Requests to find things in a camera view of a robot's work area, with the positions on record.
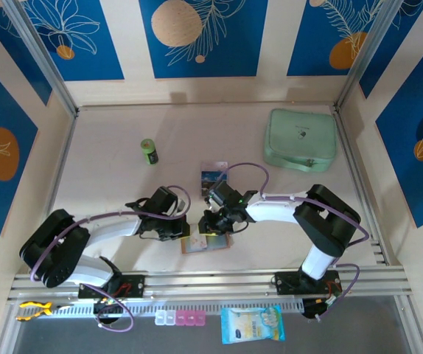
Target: orange circle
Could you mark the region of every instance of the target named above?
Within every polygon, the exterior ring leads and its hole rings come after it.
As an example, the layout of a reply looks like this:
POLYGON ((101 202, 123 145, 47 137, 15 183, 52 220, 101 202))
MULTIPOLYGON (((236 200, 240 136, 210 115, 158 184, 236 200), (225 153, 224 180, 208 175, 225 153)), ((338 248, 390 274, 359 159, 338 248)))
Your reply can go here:
POLYGON ((197 56, 195 57, 195 61, 196 61, 198 64, 205 63, 205 57, 204 57, 203 55, 197 55, 197 56))
POLYGON ((0 128, 0 181, 9 181, 13 178, 19 161, 20 150, 17 139, 8 129, 0 128))
POLYGON ((329 64, 338 70, 350 69, 366 37, 366 32, 357 32, 341 39, 329 54, 329 64))
POLYGON ((56 53, 65 60, 71 60, 74 58, 74 50, 72 50, 71 47, 65 46, 63 44, 56 48, 56 53))
POLYGON ((415 148, 413 150, 416 159, 419 161, 423 161, 423 140, 418 141, 415 144, 415 148))
POLYGON ((325 1, 326 0, 310 0, 308 2, 310 3, 310 6, 318 7, 318 6, 321 6, 322 4, 324 4, 325 1))

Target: green battery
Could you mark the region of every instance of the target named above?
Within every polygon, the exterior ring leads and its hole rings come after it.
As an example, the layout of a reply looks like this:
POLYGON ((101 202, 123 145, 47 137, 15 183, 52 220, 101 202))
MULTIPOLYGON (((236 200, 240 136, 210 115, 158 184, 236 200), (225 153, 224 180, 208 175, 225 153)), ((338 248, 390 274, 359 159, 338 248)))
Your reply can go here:
POLYGON ((152 139, 145 139, 141 142, 141 149, 147 164, 157 164, 159 161, 158 152, 155 150, 154 141, 152 139))

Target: gray floor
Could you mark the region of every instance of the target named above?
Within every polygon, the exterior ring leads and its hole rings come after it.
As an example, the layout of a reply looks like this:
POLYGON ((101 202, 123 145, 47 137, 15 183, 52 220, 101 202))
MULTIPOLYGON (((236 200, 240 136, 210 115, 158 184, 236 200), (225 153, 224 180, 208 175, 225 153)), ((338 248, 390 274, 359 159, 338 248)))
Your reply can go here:
POLYGON ((94 319, 35 319, 22 324, 14 353, 409 353, 391 297, 348 298, 322 323, 284 315, 287 340, 221 344, 219 316, 205 327, 158 327, 154 318, 135 320, 128 333, 109 333, 94 319))

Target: plastic bag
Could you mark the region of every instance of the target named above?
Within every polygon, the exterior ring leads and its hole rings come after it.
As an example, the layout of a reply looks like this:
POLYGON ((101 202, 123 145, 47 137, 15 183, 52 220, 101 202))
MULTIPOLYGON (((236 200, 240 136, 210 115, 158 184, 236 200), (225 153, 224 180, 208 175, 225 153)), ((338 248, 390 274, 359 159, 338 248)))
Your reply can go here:
POLYGON ((284 322, 280 306, 269 308, 223 308, 221 310, 223 344, 273 339, 284 341, 284 322))

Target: yellow clip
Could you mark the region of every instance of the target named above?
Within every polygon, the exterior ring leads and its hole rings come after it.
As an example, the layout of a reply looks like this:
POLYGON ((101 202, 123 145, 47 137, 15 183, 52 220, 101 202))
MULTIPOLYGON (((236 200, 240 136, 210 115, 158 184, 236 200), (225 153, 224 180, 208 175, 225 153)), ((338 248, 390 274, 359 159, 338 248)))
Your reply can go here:
POLYGON ((35 306, 37 308, 40 308, 41 310, 38 311, 37 313, 32 314, 31 316, 17 316, 17 321, 29 321, 30 319, 34 319, 35 317, 38 317, 41 315, 47 315, 47 316, 52 315, 52 312, 51 312, 52 302, 42 303, 42 302, 27 301, 27 302, 22 302, 20 304, 20 308, 27 308, 28 306, 35 306))

